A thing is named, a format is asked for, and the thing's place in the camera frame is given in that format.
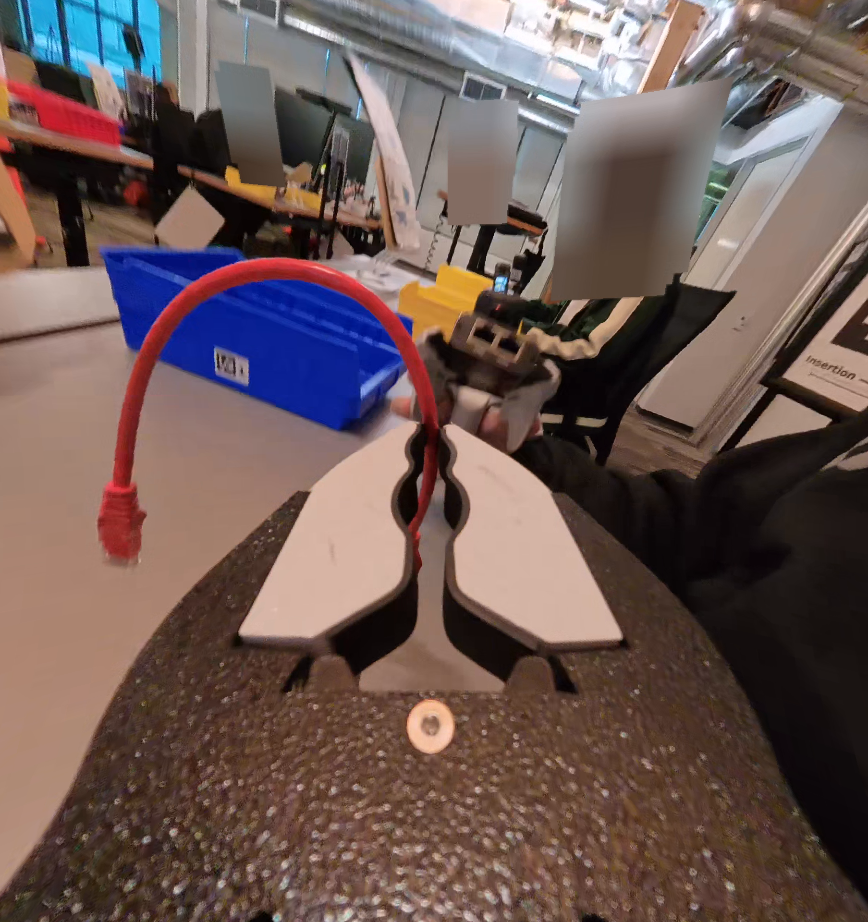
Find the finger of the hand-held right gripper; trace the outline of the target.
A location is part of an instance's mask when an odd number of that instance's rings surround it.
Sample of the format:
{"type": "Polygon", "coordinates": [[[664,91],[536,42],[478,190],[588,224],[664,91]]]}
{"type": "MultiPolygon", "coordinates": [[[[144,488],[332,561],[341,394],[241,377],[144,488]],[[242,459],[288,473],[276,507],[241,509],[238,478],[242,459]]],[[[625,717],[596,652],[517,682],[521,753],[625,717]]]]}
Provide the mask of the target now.
{"type": "Polygon", "coordinates": [[[555,362],[542,360],[510,387],[505,394],[505,416],[513,434],[525,434],[532,416],[538,413],[541,417],[543,405],[555,396],[560,381],[561,373],[555,362]]]}
{"type": "Polygon", "coordinates": [[[449,343],[441,330],[426,330],[417,340],[438,409],[440,424],[480,427],[489,409],[482,373],[485,365],[449,343]]]}

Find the person's right forearm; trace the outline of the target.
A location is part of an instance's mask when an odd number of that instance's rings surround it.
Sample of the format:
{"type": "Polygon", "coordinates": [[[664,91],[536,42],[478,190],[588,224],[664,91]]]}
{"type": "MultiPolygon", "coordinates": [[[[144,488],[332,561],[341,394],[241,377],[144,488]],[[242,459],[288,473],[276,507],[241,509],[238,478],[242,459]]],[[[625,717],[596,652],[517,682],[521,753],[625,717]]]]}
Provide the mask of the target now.
{"type": "Polygon", "coordinates": [[[513,457],[552,492],[574,501],[688,608],[692,585],[761,578],[771,560],[752,543],[754,523],[730,509],[752,486],[753,447],[717,455],[694,478],[600,466],[573,444],[541,436],[513,457]]]}

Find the tilted grey board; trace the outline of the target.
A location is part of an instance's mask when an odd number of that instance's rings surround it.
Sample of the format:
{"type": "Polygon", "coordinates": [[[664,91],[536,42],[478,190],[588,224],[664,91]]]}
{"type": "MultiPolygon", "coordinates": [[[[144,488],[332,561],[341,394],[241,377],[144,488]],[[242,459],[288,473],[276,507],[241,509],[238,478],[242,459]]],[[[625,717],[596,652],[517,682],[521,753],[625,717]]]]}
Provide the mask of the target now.
{"type": "Polygon", "coordinates": [[[189,185],[155,225],[154,237],[164,248],[198,250],[208,247],[224,224],[224,216],[189,185]]]}

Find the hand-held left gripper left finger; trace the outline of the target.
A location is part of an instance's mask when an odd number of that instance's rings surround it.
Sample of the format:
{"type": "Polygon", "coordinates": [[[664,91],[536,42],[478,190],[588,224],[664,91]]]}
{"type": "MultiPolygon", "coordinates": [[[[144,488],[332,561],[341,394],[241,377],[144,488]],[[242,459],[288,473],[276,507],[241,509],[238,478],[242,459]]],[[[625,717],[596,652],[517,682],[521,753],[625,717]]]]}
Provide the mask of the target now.
{"type": "Polygon", "coordinates": [[[404,421],[311,489],[238,629],[247,644],[317,646],[394,601],[415,569],[421,425],[404,421]]]}

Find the red plastic bin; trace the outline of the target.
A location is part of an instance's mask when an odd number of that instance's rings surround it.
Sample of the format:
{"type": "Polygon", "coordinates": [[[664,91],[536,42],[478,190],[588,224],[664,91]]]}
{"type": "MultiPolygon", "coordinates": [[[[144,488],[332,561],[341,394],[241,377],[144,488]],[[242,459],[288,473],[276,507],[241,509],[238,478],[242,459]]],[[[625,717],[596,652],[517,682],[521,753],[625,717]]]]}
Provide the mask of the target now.
{"type": "Polygon", "coordinates": [[[27,118],[41,128],[69,137],[121,146],[120,122],[85,103],[51,90],[13,80],[6,81],[10,113],[14,120],[27,118]]]}

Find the person's right hand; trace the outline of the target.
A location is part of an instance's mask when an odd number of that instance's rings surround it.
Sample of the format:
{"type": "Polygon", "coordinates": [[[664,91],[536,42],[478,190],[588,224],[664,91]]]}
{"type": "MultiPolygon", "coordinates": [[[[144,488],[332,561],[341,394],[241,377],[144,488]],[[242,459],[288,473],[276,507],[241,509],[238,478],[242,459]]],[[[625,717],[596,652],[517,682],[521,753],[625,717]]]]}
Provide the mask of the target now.
{"type": "Polygon", "coordinates": [[[497,406],[486,409],[477,431],[479,439],[508,455],[516,453],[523,444],[542,435],[543,423],[538,413],[530,419],[527,432],[517,435],[511,432],[509,420],[503,414],[503,409],[497,406]]]}

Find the framed marker sign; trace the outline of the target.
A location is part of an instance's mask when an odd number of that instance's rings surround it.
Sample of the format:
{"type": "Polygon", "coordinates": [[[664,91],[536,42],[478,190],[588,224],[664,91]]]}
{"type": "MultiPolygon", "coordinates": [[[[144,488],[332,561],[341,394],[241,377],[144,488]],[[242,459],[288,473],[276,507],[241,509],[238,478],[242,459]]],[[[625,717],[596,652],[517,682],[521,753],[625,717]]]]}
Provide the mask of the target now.
{"type": "Polygon", "coordinates": [[[868,407],[868,231],[784,343],[761,384],[833,421],[868,407]]]}

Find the blue plastic bin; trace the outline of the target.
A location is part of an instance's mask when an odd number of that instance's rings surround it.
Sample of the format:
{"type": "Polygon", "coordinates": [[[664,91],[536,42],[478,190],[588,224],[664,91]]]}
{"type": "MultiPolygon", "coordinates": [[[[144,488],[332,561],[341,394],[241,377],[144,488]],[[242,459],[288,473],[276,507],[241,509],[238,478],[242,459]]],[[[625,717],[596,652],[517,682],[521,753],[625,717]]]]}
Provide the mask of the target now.
{"type": "MultiPolygon", "coordinates": [[[[101,250],[129,349],[190,283],[244,262],[236,249],[101,250]]],[[[379,405],[405,372],[379,321],[353,299],[304,281],[267,281],[210,298],[186,317],[160,362],[336,431],[379,405]]]]}

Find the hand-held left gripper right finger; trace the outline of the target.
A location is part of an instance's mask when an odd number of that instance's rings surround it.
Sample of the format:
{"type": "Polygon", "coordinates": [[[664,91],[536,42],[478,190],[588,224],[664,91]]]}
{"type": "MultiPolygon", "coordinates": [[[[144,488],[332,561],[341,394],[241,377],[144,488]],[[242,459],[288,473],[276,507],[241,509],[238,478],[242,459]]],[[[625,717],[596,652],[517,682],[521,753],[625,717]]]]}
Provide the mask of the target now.
{"type": "Polygon", "coordinates": [[[619,646],[623,630],[551,491],[456,425],[441,444],[460,498],[448,584],[463,607],[532,651],[619,646]]]}

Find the stacked yellow bins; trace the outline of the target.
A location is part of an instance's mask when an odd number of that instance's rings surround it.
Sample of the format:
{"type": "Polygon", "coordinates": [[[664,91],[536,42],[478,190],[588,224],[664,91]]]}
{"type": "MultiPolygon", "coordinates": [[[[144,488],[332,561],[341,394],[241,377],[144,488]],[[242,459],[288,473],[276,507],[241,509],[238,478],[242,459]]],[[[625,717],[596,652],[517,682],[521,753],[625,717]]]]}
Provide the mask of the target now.
{"type": "Polygon", "coordinates": [[[412,320],[414,340],[431,329],[438,329],[447,337],[460,315],[471,313],[479,295],[491,289],[491,278],[442,265],[432,284],[416,280],[401,288],[397,312],[412,320]]]}

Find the grey desk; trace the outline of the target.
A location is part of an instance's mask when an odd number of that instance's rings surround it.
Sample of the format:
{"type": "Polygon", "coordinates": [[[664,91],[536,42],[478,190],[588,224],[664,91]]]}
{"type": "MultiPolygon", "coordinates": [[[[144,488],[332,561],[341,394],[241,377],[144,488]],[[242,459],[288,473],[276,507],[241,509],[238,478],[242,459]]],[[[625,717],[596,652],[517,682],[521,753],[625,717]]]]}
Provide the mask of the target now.
{"type": "Polygon", "coordinates": [[[459,920],[474,902],[437,763],[405,717],[475,670],[419,623],[361,691],[289,689],[234,639],[302,501],[397,420],[337,433],[159,367],[140,563],[95,535],[132,357],[116,324],[0,345],[0,920],[459,920]]]}

